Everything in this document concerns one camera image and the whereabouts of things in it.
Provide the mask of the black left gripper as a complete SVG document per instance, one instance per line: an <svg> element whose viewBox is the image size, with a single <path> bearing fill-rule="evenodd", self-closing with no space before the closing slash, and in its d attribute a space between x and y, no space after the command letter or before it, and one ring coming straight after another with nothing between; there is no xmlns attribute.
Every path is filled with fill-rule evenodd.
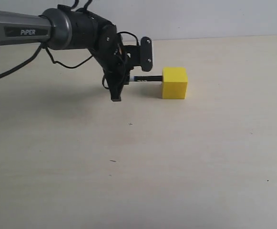
<svg viewBox="0 0 277 229"><path fill-rule="evenodd" d="M131 57L128 56L122 35L134 37L135 48L139 46L138 37L128 31L117 31L116 26L111 23L97 23L92 28L90 53L102 67L102 85L108 86L113 102L120 102L123 87L128 84L129 72L133 69L129 64Z"/></svg>

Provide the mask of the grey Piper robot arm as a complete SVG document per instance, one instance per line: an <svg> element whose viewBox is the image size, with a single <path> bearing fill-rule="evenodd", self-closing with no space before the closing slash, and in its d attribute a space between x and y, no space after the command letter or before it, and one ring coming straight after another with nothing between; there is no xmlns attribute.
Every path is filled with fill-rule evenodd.
<svg viewBox="0 0 277 229"><path fill-rule="evenodd" d="M41 15L0 11L0 46L39 43L32 57L1 73L0 79L33 61L41 49L88 49L104 72L113 102L121 101L121 92L132 67L123 46L121 33L111 21L87 10L87 5L74 7L58 5Z"/></svg>

